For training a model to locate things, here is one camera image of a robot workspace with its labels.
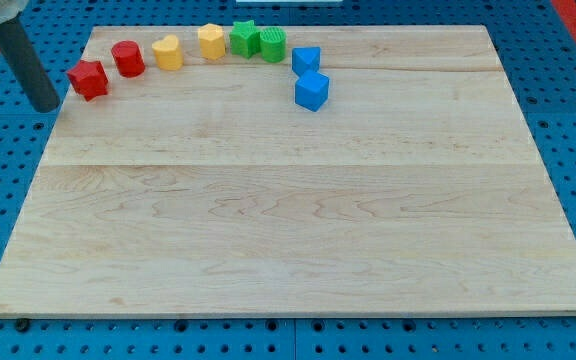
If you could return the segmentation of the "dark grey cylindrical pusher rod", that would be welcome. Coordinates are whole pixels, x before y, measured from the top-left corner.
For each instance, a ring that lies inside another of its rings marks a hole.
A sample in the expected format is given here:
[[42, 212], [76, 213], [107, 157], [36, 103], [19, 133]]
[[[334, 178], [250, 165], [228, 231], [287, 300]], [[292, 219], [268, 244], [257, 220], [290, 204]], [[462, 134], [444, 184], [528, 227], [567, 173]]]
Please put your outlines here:
[[0, 24], [0, 52], [35, 111], [47, 113], [59, 106], [60, 97], [18, 15]]

